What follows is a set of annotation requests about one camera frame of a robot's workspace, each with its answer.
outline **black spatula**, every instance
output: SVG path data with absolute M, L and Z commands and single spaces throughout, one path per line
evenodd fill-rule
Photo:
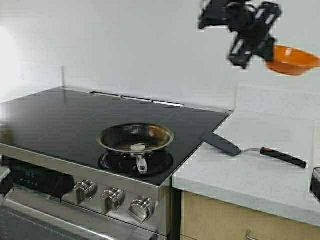
M 249 148 L 246 150 L 241 150 L 239 147 L 237 147 L 233 143 L 229 142 L 223 137 L 220 137 L 219 135 L 212 132 L 206 132 L 200 137 L 200 139 L 206 142 L 207 144 L 210 144 L 211 146 L 215 147 L 216 149 L 223 151 L 224 153 L 228 154 L 231 157 L 235 157 L 240 155 L 241 153 L 252 151 L 252 152 L 260 152 L 261 155 L 265 155 L 274 159 L 279 159 L 281 161 L 296 165 L 302 169 L 305 169 L 307 166 L 307 163 L 305 161 L 302 161 L 296 157 L 284 154 L 282 152 L 269 149 L 267 147 Z

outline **black glass cooktop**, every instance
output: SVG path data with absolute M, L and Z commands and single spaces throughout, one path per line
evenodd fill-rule
M 166 148 L 170 164 L 156 174 L 131 176 L 159 186 L 201 144 L 199 136 L 214 130 L 227 116 L 55 88 L 0 104 L 0 142 L 101 169 L 99 162 L 106 153 L 97 143 L 101 131 L 129 123 L 162 125 L 175 135 Z

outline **white countertop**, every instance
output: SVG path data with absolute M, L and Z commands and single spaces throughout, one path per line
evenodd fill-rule
M 215 133 L 242 150 L 288 153 L 307 162 L 307 168 L 258 152 L 230 157 L 203 143 L 174 174 L 175 188 L 320 227 L 320 203 L 309 192 L 314 120 L 236 110 Z
M 7 167 L 0 167 L 0 183 L 5 179 L 10 173 L 10 169 Z
M 3 181 L 3 179 L 5 179 L 9 175 L 9 173 L 10 173 L 9 168 L 0 167 L 0 184 Z M 5 199 L 6 198 L 2 194 L 0 194 L 0 207 L 4 203 Z

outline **wooden cabinet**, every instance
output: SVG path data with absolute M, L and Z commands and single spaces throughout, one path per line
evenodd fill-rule
M 320 227 L 189 192 L 182 194 L 182 240 L 320 240 Z

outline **stainless steel knob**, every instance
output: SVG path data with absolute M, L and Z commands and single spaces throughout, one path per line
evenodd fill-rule
M 125 200 L 125 193 L 117 188 L 108 188 L 103 191 L 100 200 L 101 213 L 106 215 L 108 212 L 120 208 Z
M 84 201 L 90 200 L 97 192 L 97 184 L 93 181 L 79 181 L 73 188 L 74 203 L 81 204 Z
M 155 211 L 154 202 L 148 197 L 133 200 L 128 210 L 129 214 L 139 223 L 149 219 Z

